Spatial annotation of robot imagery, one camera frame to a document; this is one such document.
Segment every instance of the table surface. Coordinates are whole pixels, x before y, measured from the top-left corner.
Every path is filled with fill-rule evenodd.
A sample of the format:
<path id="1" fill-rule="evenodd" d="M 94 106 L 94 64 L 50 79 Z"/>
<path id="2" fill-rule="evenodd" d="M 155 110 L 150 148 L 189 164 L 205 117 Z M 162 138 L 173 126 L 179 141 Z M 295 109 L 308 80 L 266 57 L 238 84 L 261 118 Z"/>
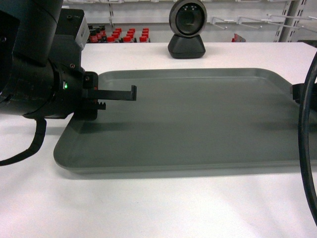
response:
<path id="1" fill-rule="evenodd" d="M 264 68 L 304 82 L 316 49 L 304 43 L 205 43 L 173 59 L 166 43 L 90 44 L 82 67 L 112 70 Z M 40 151 L 0 168 L 0 238 L 316 237 L 298 167 L 76 175 L 54 161 L 69 122 L 48 120 Z M 1 115 L 1 159 L 33 139 L 35 122 Z"/>

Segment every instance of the webcam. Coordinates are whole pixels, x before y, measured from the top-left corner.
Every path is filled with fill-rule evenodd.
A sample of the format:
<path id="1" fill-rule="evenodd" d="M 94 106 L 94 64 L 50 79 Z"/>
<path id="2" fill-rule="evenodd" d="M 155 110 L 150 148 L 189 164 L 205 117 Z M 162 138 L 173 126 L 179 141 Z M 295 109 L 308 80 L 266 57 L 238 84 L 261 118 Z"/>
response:
<path id="1" fill-rule="evenodd" d="M 202 57 L 206 50 L 200 33 L 207 21 L 207 11 L 200 0 L 179 0 L 169 14 L 169 25 L 174 36 L 168 51 L 176 59 Z"/>

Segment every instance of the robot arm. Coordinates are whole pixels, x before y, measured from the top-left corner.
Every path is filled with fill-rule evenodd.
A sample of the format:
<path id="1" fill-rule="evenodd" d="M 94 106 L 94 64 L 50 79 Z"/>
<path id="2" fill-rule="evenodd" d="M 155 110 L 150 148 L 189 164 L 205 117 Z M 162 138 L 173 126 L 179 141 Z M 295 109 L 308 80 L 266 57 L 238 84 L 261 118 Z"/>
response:
<path id="1" fill-rule="evenodd" d="M 98 90 L 98 75 L 81 67 L 89 37 L 84 12 L 61 9 L 62 3 L 0 1 L 0 113 L 35 119 L 38 135 L 45 134 L 47 118 L 74 113 L 77 119 L 96 119 L 106 109 L 98 99 L 136 100 L 135 86 L 127 92 Z M 37 138 L 41 147 L 44 136 Z"/>

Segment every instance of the black cable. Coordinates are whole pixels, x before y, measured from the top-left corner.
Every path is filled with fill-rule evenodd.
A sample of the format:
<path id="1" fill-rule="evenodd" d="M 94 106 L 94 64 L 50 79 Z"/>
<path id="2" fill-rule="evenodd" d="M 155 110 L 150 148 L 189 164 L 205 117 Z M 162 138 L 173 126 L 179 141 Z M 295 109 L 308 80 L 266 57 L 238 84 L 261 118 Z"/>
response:
<path id="1" fill-rule="evenodd" d="M 11 164 L 20 162 L 22 160 L 25 160 L 26 158 L 29 158 L 30 156 L 34 155 L 36 152 L 39 151 L 45 137 L 46 120 L 44 118 L 41 118 L 41 119 L 35 119 L 35 121 L 36 121 L 36 131 L 35 131 L 35 135 L 30 147 L 26 149 L 25 151 L 21 152 L 20 154 L 17 154 L 9 159 L 0 161 L 0 166 L 11 165 Z"/>
<path id="2" fill-rule="evenodd" d="M 313 87 L 317 77 L 317 53 L 305 79 L 298 121 L 298 147 L 305 195 L 315 224 L 317 225 L 317 196 L 309 156 L 309 113 Z"/>

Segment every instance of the metal hook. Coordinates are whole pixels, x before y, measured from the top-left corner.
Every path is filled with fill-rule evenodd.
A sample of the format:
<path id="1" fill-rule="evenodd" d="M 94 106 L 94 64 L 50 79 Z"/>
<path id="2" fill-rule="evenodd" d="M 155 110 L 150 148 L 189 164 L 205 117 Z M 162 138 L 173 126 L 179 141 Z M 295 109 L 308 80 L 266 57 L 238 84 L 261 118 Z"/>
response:
<path id="1" fill-rule="evenodd" d="M 267 14 L 267 16 L 268 16 L 270 19 L 271 19 L 272 16 L 275 16 L 275 17 L 283 17 L 283 18 L 299 19 L 299 20 L 312 20 L 312 19 L 317 20 L 316 17 L 312 17 L 312 16 L 309 16 L 309 17 L 301 17 L 301 16 L 283 16 L 283 15 L 271 15 L 271 14 Z"/>
<path id="2" fill-rule="evenodd" d="M 299 27 L 296 26 L 288 26 L 288 25 L 284 25 L 284 24 L 280 24 L 280 23 L 274 23 L 274 22 L 266 22 L 267 24 L 271 24 L 271 25 L 276 25 L 276 26 L 282 26 L 282 27 L 286 27 L 286 28 L 293 28 L 293 29 L 299 29 Z"/>
<path id="3" fill-rule="evenodd" d="M 285 1 L 285 0 L 267 0 L 267 1 L 270 1 L 270 2 L 279 2 L 279 1 Z"/>
<path id="4" fill-rule="evenodd" d="M 211 24 L 212 24 L 213 26 L 219 27 L 219 28 L 222 29 L 222 30 L 225 30 L 225 29 L 228 28 L 228 27 L 226 27 L 226 26 L 225 26 L 225 27 L 222 27 L 222 26 L 217 25 L 217 24 L 216 24 L 216 21 L 215 21 L 216 19 L 217 19 L 217 20 L 220 20 L 220 21 L 223 21 L 223 22 L 226 22 L 226 20 L 214 16 L 214 17 L 211 18 Z"/>
<path id="5" fill-rule="evenodd" d="M 242 18 L 244 19 L 249 19 L 249 20 L 253 20 L 253 21 L 257 21 L 257 22 L 262 22 L 262 20 L 258 20 L 258 19 L 254 19 L 254 18 L 249 18 L 249 17 L 244 17 L 244 16 L 239 16 L 237 24 L 241 25 L 241 26 L 247 26 L 253 29 L 261 29 L 262 26 L 256 27 L 256 26 L 250 26 L 250 25 L 246 25 L 242 23 Z"/>
<path id="6" fill-rule="evenodd" d="M 236 2 L 243 2 L 243 3 L 248 3 L 248 2 L 261 2 L 262 0 L 236 0 Z"/>
<path id="7" fill-rule="evenodd" d="M 298 27 L 298 29 L 304 29 L 304 30 L 307 30 L 307 31 L 311 31 L 311 32 L 317 33 L 317 31 L 316 31 L 316 30 L 311 30 L 311 29 L 308 29 L 308 28 L 307 28 L 307 27 L 305 27 L 305 26 Z"/>

